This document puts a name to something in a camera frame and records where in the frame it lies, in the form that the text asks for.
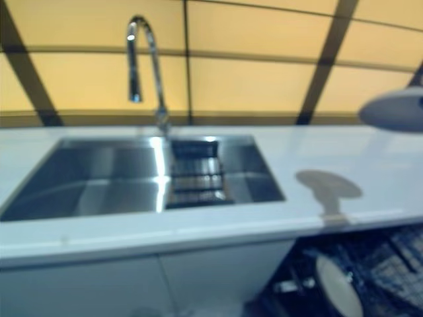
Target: faucet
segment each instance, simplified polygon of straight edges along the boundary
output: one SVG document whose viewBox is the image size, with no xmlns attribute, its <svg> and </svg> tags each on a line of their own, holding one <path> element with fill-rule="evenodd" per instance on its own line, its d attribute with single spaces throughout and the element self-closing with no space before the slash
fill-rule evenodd
<svg viewBox="0 0 423 317">
<path fill-rule="evenodd" d="M 159 67 L 159 58 L 157 57 L 157 47 L 154 40 L 153 31 L 148 24 L 148 22 L 141 16 L 134 16 L 128 24 L 128 34 L 126 36 L 127 40 L 127 49 L 128 49 L 128 65 L 129 65 L 129 84 L 130 84 L 130 94 L 129 99 L 132 102 L 141 102 L 142 95 L 139 88 L 139 77 L 137 69 L 137 49 L 136 49 L 136 40 L 137 40 L 137 30 L 138 26 L 142 26 L 147 37 L 147 42 L 149 46 L 149 52 L 151 55 L 151 60 L 153 62 L 153 72 L 155 87 L 157 93 L 157 100 L 159 105 L 155 111 L 157 127 L 161 133 L 167 137 L 169 134 L 169 129 L 171 127 L 169 123 L 169 115 L 165 105 L 165 97 L 163 96 L 163 85 L 161 82 L 160 67 Z"/>
</svg>

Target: cabinet door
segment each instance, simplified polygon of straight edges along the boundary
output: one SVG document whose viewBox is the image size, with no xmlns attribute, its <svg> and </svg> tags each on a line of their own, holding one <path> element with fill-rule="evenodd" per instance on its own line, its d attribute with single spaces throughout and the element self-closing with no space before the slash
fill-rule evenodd
<svg viewBox="0 0 423 317">
<path fill-rule="evenodd" d="M 160 256 L 181 312 L 242 306 L 269 281 L 294 240 L 213 248 Z"/>
<path fill-rule="evenodd" d="M 172 310 L 156 257 L 8 269 L 1 317 L 158 317 Z"/>
</svg>

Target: white countertop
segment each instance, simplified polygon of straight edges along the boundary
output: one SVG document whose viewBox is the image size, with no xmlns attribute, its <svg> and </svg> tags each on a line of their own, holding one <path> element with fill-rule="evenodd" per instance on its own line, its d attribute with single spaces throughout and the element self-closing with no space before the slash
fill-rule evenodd
<svg viewBox="0 0 423 317">
<path fill-rule="evenodd" d="M 154 135 L 155 127 L 55 127 L 0 131 L 0 210 L 62 137 Z M 423 135 L 371 127 L 174 127 L 174 135 L 253 135 L 286 201 L 0 223 L 3 263 L 95 252 L 166 252 L 211 244 L 295 238 L 423 221 Z M 295 175 L 335 173 L 360 197 L 324 212 Z"/>
</svg>

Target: stainless steel sink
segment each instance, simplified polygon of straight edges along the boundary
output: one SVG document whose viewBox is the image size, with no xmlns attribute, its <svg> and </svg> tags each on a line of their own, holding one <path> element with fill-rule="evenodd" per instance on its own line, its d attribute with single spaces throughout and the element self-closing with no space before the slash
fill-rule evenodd
<svg viewBox="0 0 423 317">
<path fill-rule="evenodd" d="M 281 201 L 249 136 L 64 139 L 1 221 Z"/>
</svg>

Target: dish drying rack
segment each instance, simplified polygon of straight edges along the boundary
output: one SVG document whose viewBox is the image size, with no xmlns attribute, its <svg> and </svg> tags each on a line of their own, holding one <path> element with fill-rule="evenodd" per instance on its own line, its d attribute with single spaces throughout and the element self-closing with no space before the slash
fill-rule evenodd
<svg viewBox="0 0 423 317">
<path fill-rule="evenodd" d="M 316 283 L 318 255 L 328 256 L 343 270 L 361 300 L 365 317 L 423 316 L 423 225 L 301 241 L 278 270 L 270 289 L 282 306 L 290 311 L 300 309 L 293 316 L 341 316 Z"/>
<path fill-rule="evenodd" d="M 217 141 L 173 141 L 167 209 L 232 204 Z"/>
</svg>

